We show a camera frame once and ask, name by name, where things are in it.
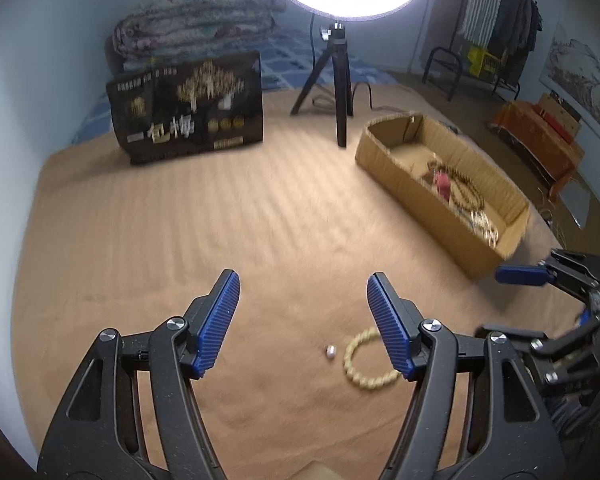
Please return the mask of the small silver bead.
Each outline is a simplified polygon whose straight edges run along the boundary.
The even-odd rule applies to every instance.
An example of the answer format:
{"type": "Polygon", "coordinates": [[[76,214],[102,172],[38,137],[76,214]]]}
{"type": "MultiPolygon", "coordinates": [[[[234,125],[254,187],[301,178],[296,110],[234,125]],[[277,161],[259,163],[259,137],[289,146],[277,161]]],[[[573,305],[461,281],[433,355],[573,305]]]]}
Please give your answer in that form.
{"type": "Polygon", "coordinates": [[[325,354],[331,360],[336,356],[337,348],[333,344],[330,344],[326,347],[325,354]]]}

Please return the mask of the orange covered stool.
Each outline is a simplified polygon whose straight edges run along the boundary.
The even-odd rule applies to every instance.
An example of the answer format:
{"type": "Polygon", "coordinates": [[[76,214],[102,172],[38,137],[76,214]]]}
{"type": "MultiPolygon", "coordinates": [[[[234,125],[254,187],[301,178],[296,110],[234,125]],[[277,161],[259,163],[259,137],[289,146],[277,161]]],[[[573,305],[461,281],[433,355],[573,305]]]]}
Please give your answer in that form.
{"type": "Polygon", "coordinates": [[[534,108],[526,101],[509,101],[488,122],[488,127],[506,132],[526,149],[550,182],[547,195],[554,202],[576,174],[584,151],[576,142],[567,142],[534,108]]]}

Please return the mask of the black metal rack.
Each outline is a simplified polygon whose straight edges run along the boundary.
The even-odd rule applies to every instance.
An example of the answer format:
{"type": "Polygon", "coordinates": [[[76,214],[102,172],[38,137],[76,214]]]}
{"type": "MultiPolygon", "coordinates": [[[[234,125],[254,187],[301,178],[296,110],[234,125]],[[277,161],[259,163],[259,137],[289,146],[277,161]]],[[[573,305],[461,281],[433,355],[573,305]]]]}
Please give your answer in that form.
{"type": "Polygon", "coordinates": [[[452,102],[464,81],[474,82],[478,86],[489,86],[491,96],[496,96],[502,101],[505,98],[501,95],[501,90],[510,92],[514,100],[521,94],[520,83],[509,84],[500,73],[487,76],[486,79],[471,75],[467,60],[449,48],[437,46],[430,50],[422,73],[422,84],[431,84],[443,92],[448,102],[452,102]]]}

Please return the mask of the red strap wristwatch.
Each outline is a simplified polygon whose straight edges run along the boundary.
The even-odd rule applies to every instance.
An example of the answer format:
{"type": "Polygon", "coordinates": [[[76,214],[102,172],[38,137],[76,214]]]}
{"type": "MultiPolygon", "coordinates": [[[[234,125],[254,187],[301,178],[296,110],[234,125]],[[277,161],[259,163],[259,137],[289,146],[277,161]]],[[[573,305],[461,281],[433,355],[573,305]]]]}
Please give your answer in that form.
{"type": "Polygon", "coordinates": [[[432,182],[437,190],[438,195],[449,203],[451,199],[451,180],[449,175],[442,170],[434,170],[432,172],[432,182]]]}

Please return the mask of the folded floral quilt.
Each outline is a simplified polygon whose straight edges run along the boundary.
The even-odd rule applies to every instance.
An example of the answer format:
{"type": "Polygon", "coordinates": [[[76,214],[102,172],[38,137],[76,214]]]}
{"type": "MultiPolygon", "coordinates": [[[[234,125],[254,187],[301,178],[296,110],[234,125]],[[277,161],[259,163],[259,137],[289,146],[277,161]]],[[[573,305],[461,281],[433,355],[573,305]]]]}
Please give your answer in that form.
{"type": "Polygon", "coordinates": [[[286,0],[149,0],[114,28],[112,45],[127,60],[259,39],[276,29],[286,0]]]}

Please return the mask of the hanging clothes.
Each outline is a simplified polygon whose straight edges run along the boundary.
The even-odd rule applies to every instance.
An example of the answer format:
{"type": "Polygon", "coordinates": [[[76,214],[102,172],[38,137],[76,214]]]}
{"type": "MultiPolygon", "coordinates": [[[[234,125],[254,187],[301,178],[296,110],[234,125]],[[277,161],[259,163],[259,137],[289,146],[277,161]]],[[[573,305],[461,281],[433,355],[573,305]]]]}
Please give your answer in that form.
{"type": "Polygon", "coordinates": [[[458,34],[469,73],[516,87],[542,28],[535,0],[464,0],[458,34]]]}

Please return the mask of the cardboard box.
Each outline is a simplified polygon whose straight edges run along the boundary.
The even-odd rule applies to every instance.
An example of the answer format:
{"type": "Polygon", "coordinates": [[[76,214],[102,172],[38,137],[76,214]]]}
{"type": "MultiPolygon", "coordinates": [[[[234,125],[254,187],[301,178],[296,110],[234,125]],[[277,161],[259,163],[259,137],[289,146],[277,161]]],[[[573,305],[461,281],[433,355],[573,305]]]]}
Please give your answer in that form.
{"type": "Polygon", "coordinates": [[[355,161],[468,278],[493,272],[524,238],[526,196],[443,122],[419,113],[376,118],[363,128],[355,161]]]}

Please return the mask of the blue checkered bedsheet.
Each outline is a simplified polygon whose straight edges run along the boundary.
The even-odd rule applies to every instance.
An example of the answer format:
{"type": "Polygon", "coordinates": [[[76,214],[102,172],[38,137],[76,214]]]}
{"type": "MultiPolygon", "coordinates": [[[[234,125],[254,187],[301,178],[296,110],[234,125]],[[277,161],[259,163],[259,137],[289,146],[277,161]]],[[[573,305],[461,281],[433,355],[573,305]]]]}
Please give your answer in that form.
{"type": "MultiPolygon", "coordinates": [[[[262,89],[264,92],[301,89],[313,68],[309,35],[298,30],[282,29],[253,46],[261,53],[262,89]]],[[[396,84],[393,76],[349,55],[353,82],[396,84]]],[[[104,92],[76,130],[71,144],[94,140],[112,130],[111,106],[104,92]]]]}

